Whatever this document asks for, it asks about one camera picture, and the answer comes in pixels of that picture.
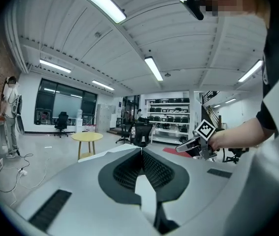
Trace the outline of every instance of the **ceiling light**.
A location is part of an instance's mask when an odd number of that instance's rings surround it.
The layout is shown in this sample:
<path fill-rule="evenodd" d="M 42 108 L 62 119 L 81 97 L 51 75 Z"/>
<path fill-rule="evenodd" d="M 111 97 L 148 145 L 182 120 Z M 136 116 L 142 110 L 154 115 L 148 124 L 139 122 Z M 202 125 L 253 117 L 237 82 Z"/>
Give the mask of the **ceiling light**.
<path fill-rule="evenodd" d="M 49 88 L 45 88 L 45 91 L 49 91 L 49 92 L 55 92 L 55 90 L 49 89 Z"/>
<path fill-rule="evenodd" d="M 115 23 L 119 23 L 126 18 L 124 12 L 111 0 L 91 0 L 100 9 L 102 9 Z"/>
<path fill-rule="evenodd" d="M 109 89 L 109 90 L 114 90 L 114 88 L 111 88 L 111 87 L 109 87 L 109 86 L 107 86 L 105 84 L 102 84 L 102 83 L 98 82 L 98 81 L 92 81 L 92 83 L 98 84 L 98 85 L 100 85 L 100 86 L 102 86 L 102 87 L 104 87 L 106 89 Z"/>
<path fill-rule="evenodd" d="M 147 57 L 145 58 L 146 64 L 149 66 L 150 70 L 154 73 L 155 77 L 157 78 L 158 81 L 163 81 L 163 78 L 155 65 L 155 61 L 153 57 Z"/>
<path fill-rule="evenodd" d="M 263 65 L 264 61 L 259 60 L 258 62 L 255 63 L 255 65 L 239 79 L 239 82 L 245 81 L 249 76 L 251 76 L 257 69 L 259 69 Z"/>
<path fill-rule="evenodd" d="M 41 64 L 44 64 L 44 65 L 51 66 L 51 67 L 53 67 L 53 68 L 56 68 L 56 69 L 58 69 L 58 70 L 61 70 L 61 71 L 63 71 L 63 72 L 66 72 L 66 73 L 70 73 L 70 72 L 71 72 L 71 70 L 69 70 L 69 69 L 67 69 L 67 68 L 61 67 L 61 66 L 59 66 L 59 65 L 55 65 L 55 64 L 50 63 L 50 62 L 47 62 L 47 61 L 45 61 L 45 60 L 41 60 L 41 59 L 40 59 L 40 63 L 41 63 Z"/>
<path fill-rule="evenodd" d="M 234 101 L 234 100 L 236 100 L 236 98 L 228 100 L 228 101 L 226 101 L 226 103 L 229 103 L 229 102 Z"/>
<path fill-rule="evenodd" d="M 77 98 L 82 98 L 81 96 L 77 96 L 77 95 L 74 95 L 74 94 L 71 94 L 70 96 L 77 97 Z"/>

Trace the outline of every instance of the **shelf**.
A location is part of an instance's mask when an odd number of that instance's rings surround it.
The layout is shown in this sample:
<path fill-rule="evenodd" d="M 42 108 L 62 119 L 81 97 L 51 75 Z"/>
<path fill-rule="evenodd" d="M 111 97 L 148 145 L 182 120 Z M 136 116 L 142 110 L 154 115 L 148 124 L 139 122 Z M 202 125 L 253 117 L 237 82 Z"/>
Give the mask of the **shelf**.
<path fill-rule="evenodd" d="M 155 131 L 165 132 L 165 133 L 172 133 L 172 134 L 179 134 L 179 135 L 188 135 L 188 133 L 176 131 L 176 130 L 173 130 L 173 129 L 155 128 Z"/>
<path fill-rule="evenodd" d="M 156 114 L 156 115 L 190 115 L 190 113 L 169 113 L 169 112 L 148 112 L 148 114 Z"/>
<path fill-rule="evenodd" d="M 147 105 L 151 106 L 188 106 L 189 102 L 184 103 L 147 103 Z"/>
<path fill-rule="evenodd" d="M 180 125 L 189 125 L 189 123 L 183 123 L 183 122 L 168 122 L 168 121 L 154 121 L 154 120 L 150 120 L 149 122 L 154 122 L 154 123 L 168 123 L 168 124 L 180 124 Z"/>
<path fill-rule="evenodd" d="M 163 143 L 169 143 L 169 144 L 182 144 L 179 140 L 177 139 L 171 139 L 171 138 L 162 138 L 162 137 L 153 137 L 153 141 L 157 142 L 163 142 Z"/>

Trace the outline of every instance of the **gray floor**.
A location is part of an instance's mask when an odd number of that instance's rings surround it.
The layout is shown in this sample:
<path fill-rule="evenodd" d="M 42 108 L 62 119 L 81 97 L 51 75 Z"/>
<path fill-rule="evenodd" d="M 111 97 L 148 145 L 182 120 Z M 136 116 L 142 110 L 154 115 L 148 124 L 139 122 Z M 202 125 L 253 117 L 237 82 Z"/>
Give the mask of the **gray floor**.
<path fill-rule="evenodd" d="M 95 142 L 96 153 L 101 153 L 123 144 L 122 142 L 116 144 L 115 141 L 118 139 L 119 136 L 117 135 L 109 133 L 103 134 L 103 139 Z M 70 136 L 59 138 L 54 137 L 54 135 L 20 135 L 18 146 L 21 155 L 24 156 L 28 153 L 33 153 L 33 157 L 27 158 L 30 162 L 30 166 L 25 168 L 28 174 L 20 178 L 20 182 L 14 190 L 17 202 L 11 206 L 12 208 L 15 208 L 26 195 L 35 189 L 27 188 L 38 185 L 43 179 L 45 171 L 46 177 L 42 184 L 62 169 L 77 163 L 78 156 L 78 142 L 72 140 Z M 165 147 L 175 148 L 175 145 L 154 142 L 148 146 L 149 149 L 154 151 L 162 151 Z M 82 143 L 82 152 L 87 151 L 88 144 Z M 232 156 L 232 153 L 226 150 L 226 155 Z M 222 151 L 218 153 L 216 161 L 222 161 Z M 4 168 L 0 172 L 0 189 L 4 191 L 11 190 L 16 183 L 16 175 L 18 172 L 16 168 L 19 169 L 27 164 L 28 163 L 20 157 L 14 159 L 6 159 L 4 157 Z M 0 192 L 0 200 L 8 206 L 16 200 L 15 197 L 12 192 Z"/>

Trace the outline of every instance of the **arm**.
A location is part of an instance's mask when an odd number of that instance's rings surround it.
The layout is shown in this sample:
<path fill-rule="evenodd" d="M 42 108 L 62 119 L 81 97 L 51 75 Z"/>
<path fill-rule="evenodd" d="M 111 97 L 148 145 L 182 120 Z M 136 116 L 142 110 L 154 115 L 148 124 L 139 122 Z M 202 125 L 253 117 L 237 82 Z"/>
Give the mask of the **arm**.
<path fill-rule="evenodd" d="M 274 130 L 262 127 L 257 118 L 253 118 L 239 127 L 215 133 L 209 139 L 213 150 L 218 148 L 248 148 L 262 143 L 272 136 Z"/>

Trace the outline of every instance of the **white shelving unit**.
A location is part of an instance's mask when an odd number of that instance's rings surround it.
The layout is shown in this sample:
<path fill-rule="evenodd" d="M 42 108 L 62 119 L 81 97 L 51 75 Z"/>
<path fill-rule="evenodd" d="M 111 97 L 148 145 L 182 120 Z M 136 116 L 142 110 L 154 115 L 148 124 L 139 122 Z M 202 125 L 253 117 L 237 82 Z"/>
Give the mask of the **white shelving unit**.
<path fill-rule="evenodd" d="M 182 109 L 188 110 L 187 113 L 170 113 L 170 112 L 150 112 L 151 107 L 158 107 L 161 109 L 172 109 L 175 107 L 180 107 Z M 189 103 L 147 103 L 147 118 L 149 116 L 172 116 L 173 117 L 189 117 Z M 186 125 L 188 132 L 190 131 L 190 123 L 182 123 L 182 122 L 168 122 L 168 121 L 150 121 L 151 123 L 162 123 L 162 124 L 172 124 L 172 125 Z M 164 128 L 153 128 L 151 135 L 151 143 L 153 141 L 163 142 L 163 143 L 171 143 L 171 144 L 181 144 L 180 137 L 186 136 L 188 138 L 189 133 L 180 132 L 175 129 L 164 129 Z"/>

